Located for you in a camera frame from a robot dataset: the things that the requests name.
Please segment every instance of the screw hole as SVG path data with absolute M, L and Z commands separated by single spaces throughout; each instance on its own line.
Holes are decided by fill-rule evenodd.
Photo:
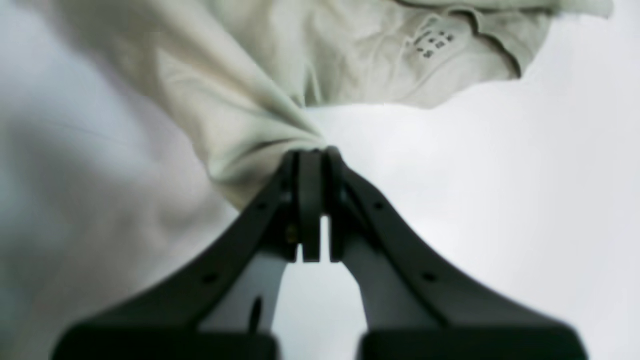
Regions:
M 212 284 L 218 280 L 218 274 L 211 273 L 202 277 L 202 283 L 205 285 Z
M 433 275 L 433 274 L 431 274 L 429 272 L 426 272 L 426 273 L 422 274 L 422 278 L 425 281 L 428 281 L 428 282 L 436 282 L 438 280 L 438 278 L 435 275 Z
M 257 297 L 253 302 L 253 309 L 251 309 L 251 317 L 249 318 L 249 333 L 255 334 L 260 325 L 260 316 L 262 315 L 262 298 Z

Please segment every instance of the crumpled fabric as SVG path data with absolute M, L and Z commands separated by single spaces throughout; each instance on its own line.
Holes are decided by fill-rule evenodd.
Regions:
M 322 149 L 304 109 L 434 108 L 522 76 L 554 14 L 611 0 L 59 0 L 71 32 L 189 136 L 242 210 L 291 149 Z

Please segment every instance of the wrinkled cloth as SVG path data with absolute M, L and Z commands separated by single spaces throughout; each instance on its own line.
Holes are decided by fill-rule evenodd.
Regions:
M 610 0 L 60 0 L 186 132 L 213 185 L 242 210 L 291 149 L 326 142 L 304 109 L 434 108 L 520 77 L 555 12 L 608 16 Z

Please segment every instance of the white backdrop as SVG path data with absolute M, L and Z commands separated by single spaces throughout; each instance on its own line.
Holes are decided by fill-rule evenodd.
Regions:
M 345 161 L 476 279 L 640 359 L 640 3 L 567 16 L 525 78 L 436 110 L 310 111 Z M 174 271 L 237 213 L 189 142 L 104 67 L 0 1 L 0 359 Z M 366 330 L 342 265 L 290 266 L 285 360 L 352 359 Z

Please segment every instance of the gray background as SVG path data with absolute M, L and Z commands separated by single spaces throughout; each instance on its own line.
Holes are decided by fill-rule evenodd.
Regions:
M 594 360 L 640 359 L 640 3 L 616 7 L 563 17 L 523 80 L 436 110 L 310 111 L 432 247 L 574 324 Z M 237 216 L 166 116 L 7 0 L 0 109 L 0 359 L 45 359 L 69 322 L 170 274 Z M 352 359 L 358 297 L 342 265 L 290 266 L 285 360 Z

